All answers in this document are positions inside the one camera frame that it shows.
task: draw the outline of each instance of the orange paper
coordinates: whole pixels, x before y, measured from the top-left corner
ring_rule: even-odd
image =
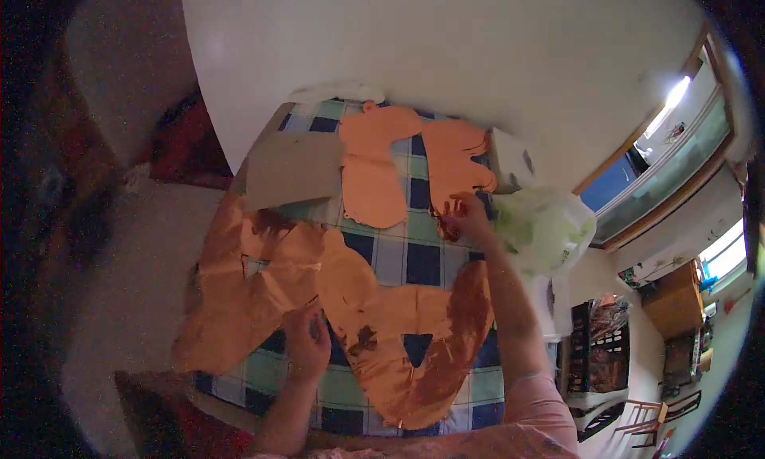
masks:
[[[433,213],[442,216],[454,211],[452,194],[493,192],[496,177],[471,157],[486,153],[490,137],[486,131],[464,120],[428,122],[422,127],[422,142],[428,157],[428,177]]]
[[[390,145],[420,132],[412,109],[377,107],[342,116],[337,133],[346,145],[343,158],[344,215],[359,224],[388,228],[406,219],[406,199],[391,162]]]
[[[330,229],[317,286],[353,372],[386,423],[419,429],[442,419],[494,321],[485,264],[465,265],[452,292],[384,288],[367,261]],[[402,335],[427,333],[431,346],[414,368]]]
[[[267,210],[244,214],[244,205],[243,197],[227,192],[205,238],[190,284],[201,301],[172,350],[180,371],[229,371],[279,328],[284,312],[315,296],[324,231]],[[271,263],[248,279],[247,256]]]

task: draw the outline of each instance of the white plastic bag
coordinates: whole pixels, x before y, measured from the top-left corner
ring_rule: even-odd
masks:
[[[493,195],[494,230],[522,275],[568,270],[595,236],[595,214],[577,196],[551,186]]]

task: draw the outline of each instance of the person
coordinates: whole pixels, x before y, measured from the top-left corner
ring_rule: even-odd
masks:
[[[249,457],[578,457],[573,418],[549,372],[539,321],[518,274],[472,193],[452,196],[460,216],[447,226],[483,250],[505,389],[503,422],[436,437],[344,437],[308,430],[320,378],[330,358],[330,336],[318,301],[284,316],[292,368],[282,391],[253,433]]]

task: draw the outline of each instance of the plaid tablecloth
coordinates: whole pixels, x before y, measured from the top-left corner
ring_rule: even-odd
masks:
[[[317,105],[296,105],[282,122],[280,130],[334,132],[342,115],[356,112],[361,112],[358,102],[330,100]],[[430,112],[418,111],[418,114],[424,122],[447,118]],[[460,267],[465,262],[482,259],[483,253],[462,241],[445,243],[439,238],[435,221],[428,213],[428,163],[422,137],[415,135],[392,144],[392,159],[406,193],[406,222],[388,229],[357,224],[343,217],[339,195],[322,204],[290,204],[276,210],[292,219],[312,220],[337,227],[343,232],[345,244],[369,262],[381,285],[427,284],[449,290]],[[482,164],[487,162],[486,158],[473,160]],[[483,200],[488,207],[488,197],[484,196]],[[254,274],[263,266],[265,263],[252,262],[249,272]],[[318,388],[311,414],[312,428],[343,435],[412,437],[470,431],[494,426],[502,419],[504,389],[495,329],[486,337],[473,369],[465,378],[445,420],[417,431],[383,425],[382,417],[364,397],[343,348],[334,333],[331,336],[330,366]],[[425,335],[404,337],[404,346],[416,366],[425,356],[428,345],[429,339]],[[555,347],[555,344],[548,346],[553,365]],[[216,378],[197,373],[196,387],[261,415],[268,411],[279,394],[288,369],[284,356],[284,333],[279,330],[229,373]]]

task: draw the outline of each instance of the pink shirt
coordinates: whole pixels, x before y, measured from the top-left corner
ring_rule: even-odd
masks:
[[[382,451],[310,451],[315,459],[371,457],[559,457],[576,459],[577,433],[569,407],[544,373],[518,378],[505,397],[502,425],[454,435],[424,437]],[[259,454],[257,458],[281,457]]]

